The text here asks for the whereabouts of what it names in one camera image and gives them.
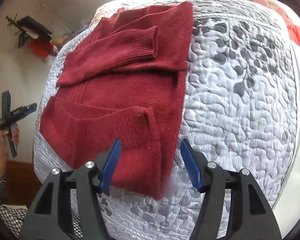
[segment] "folded sweater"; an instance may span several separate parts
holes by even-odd
[[[40,132],[73,169],[115,138],[112,184],[165,196],[180,129],[192,4],[119,10],[67,54]]]

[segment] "quilted bedspread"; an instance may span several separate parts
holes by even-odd
[[[247,168],[273,206],[295,149],[297,100],[290,40],[277,13],[246,0],[160,0],[135,5],[193,3],[193,35],[179,140],[231,171]],[[52,168],[69,170],[40,134],[40,117],[57,89],[66,54],[95,27],[67,43],[50,70],[34,136],[41,181]],[[109,233],[121,239],[189,239],[204,194],[191,185],[176,149],[171,183],[161,201],[111,187],[99,195]],[[77,211],[75,191],[72,208]],[[226,192],[218,237],[230,210]]]

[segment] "ribbed cuff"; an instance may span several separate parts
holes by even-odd
[[[153,26],[146,30],[134,30],[131,36],[132,44],[126,54],[127,60],[151,60],[158,53],[158,27]]]

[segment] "metal screw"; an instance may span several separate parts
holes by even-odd
[[[57,175],[57,174],[59,174],[59,172],[60,172],[60,169],[59,169],[59,168],[54,168],[54,169],[52,170],[52,174],[53,174],[53,175]]]
[[[211,168],[211,169],[214,169],[217,165],[216,165],[216,163],[214,163],[214,162],[208,162],[208,167],[209,168]]]
[[[94,166],[94,162],[87,162],[85,164],[85,166],[88,168],[88,169],[91,169],[93,166]]]
[[[246,175],[246,176],[248,176],[250,174],[250,171],[248,169],[242,169],[241,172],[243,175]]]

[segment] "red sweater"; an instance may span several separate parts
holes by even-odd
[[[120,10],[67,54],[40,132],[73,169],[115,138],[112,184],[161,199],[180,129],[192,4]]]

